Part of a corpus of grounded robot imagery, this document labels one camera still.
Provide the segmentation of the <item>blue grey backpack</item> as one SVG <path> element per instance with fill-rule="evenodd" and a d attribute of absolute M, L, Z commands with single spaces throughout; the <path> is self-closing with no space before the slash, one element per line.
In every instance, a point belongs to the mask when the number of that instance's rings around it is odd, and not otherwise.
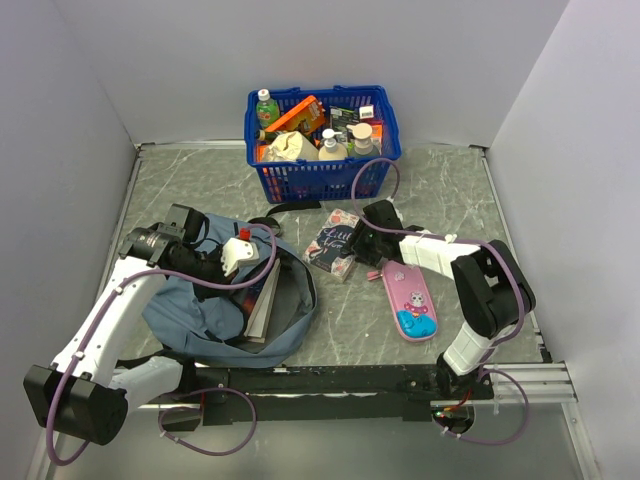
<path fill-rule="evenodd" d="M 232 295 L 199 302 L 190 282 L 171 277 L 152 298 L 141 316 L 167 350 L 198 361 L 244 368 L 268 368 L 281 364 L 302 344 L 317 307 L 317 291 L 308 267 L 293 248 L 279 239 L 276 225 L 242 222 L 215 214 L 200 250 L 210 253 L 232 226 L 248 228 L 260 260 L 240 268 L 232 280 Z M 276 259 L 281 269 L 264 343 L 247 341 L 247 321 L 232 296 L 265 277 Z"/>

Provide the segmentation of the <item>pink cat pencil case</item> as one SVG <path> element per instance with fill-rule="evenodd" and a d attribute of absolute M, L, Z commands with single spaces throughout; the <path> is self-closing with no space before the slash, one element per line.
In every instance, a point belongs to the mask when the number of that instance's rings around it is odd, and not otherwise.
<path fill-rule="evenodd" d="M 379 270 L 367 273 L 368 281 L 383 281 L 400 336 L 408 342 L 422 342 L 435 336 L 437 316 L 424 276 L 418 267 L 387 261 Z"/>

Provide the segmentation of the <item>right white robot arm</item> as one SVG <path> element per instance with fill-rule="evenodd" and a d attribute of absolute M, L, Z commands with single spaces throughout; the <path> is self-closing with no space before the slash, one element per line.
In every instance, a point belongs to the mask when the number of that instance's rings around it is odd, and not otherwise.
<path fill-rule="evenodd" d="M 536 297 L 506 243 L 438 235 L 402 226 L 389 200 L 355 210 L 361 223 L 383 239 L 382 257 L 438 273 L 454 282 L 463 323 L 438 358 L 438 390 L 458 398 L 497 347 L 516 337 Z"/>

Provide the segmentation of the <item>Jane Eyre book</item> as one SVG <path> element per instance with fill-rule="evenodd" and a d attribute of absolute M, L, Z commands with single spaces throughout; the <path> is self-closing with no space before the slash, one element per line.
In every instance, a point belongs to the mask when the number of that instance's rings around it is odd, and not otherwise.
<path fill-rule="evenodd" d="M 232 296 L 234 304 L 240 309 L 246 321 L 249 321 L 265 283 L 266 279 L 262 278 L 248 288 L 236 291 Z"/>

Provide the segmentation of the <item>Little Women book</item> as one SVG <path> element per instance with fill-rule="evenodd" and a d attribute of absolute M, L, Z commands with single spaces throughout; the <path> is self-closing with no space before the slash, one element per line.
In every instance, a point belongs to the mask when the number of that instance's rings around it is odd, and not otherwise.
<path fill-rule="evenodd" d="M 344 282 L 355 263 L 354 255 L 347 252 L 346 246 L 358 221 L 357 215 L 334 209 L 304 251 L 303 261 Z"/>

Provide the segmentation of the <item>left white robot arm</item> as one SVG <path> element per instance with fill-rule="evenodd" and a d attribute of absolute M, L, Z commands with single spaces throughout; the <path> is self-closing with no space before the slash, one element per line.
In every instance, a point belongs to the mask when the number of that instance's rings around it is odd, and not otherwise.
<path fill-rule="evenodd" d="M 232 290 L 241 261 L 255 255 L 250 233 L 232 226 L 206 253 L 199 247 L 209 227 L 203 213 L 174 204 L 164 221 L 131 231 L 77 333 L 49 366 L 29 369 L 23 385 L 49 449 L 57 433 L 106 445 L 139 406 L 165 394 L 177 402 L 194 396 L 196 367 L 181 354 L 154 354 L 123 372 L 116 365 L 135 320 L 169 278 L 184 279 L 201 293 Z"/>

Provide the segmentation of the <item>white notebook with barcode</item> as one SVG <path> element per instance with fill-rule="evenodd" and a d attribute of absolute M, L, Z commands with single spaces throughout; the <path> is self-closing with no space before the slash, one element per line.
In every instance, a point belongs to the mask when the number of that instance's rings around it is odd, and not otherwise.
<path fill-rule="evenodd" d="M 263 277 L 266 279 L 266 283 L 243 332 L 243 336 L 247 341 L 256 343 L 264 343 L 266 341 L 280 269 L 281 261 L 276 259 L 269 273 Z"/>

